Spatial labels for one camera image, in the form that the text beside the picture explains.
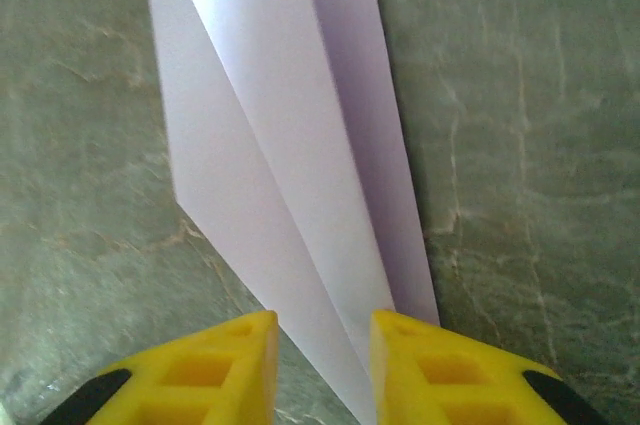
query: gray marble surface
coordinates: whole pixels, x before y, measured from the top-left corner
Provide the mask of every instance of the gray marble surface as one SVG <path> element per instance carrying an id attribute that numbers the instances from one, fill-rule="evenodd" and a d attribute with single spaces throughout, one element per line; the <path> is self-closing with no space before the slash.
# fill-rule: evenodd
<path id="1" fill-rule="evenodd" d="M 443 324 L 640 422 L 640 0 L 381 0 Z M 146 0 L 0 0 L 0 401 L 259 308 L 176 207 Z M 355 423 L 286 337 L 278 423 Z"/>

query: white paper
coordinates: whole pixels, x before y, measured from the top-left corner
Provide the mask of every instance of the white paper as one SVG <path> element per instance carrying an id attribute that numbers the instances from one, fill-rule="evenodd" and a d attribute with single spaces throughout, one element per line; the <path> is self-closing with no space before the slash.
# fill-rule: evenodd
<path id="1" fill-rule="evenodd" d="M 375 423 L 371 312 L 437 321 L 376 0 L 150 3 L 178 202 Z"/>

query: gray floor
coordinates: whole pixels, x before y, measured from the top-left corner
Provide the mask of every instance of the gray floor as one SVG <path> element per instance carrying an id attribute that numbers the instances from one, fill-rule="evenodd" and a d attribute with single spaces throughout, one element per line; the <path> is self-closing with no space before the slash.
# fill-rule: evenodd
<path id="1" fill-rule="evenodd" d="M 640 0 L 381 0 L 443 324 L 640 422 Z M 259 308 L 176 207 L 146 0 L 0 0 L 0 401 Z M 278 423 L 354 423 L 283 339 Z"/>

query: yellow plastic object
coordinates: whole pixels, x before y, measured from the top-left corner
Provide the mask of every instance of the yellow plastic object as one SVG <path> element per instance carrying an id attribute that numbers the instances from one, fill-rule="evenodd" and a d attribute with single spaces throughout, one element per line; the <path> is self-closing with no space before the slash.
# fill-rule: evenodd
<path id="1" fill-rule="evenodd" d="M 522 373 L 552 370 L 394 312 L 371 324 L 379 425 L 565 425 Z"/>
<path id="2" fill-rule="evenodd" d="M 131 378 L 90 425 L 271 425 L 278 321 L 258 312 L 114 363 Z"/>

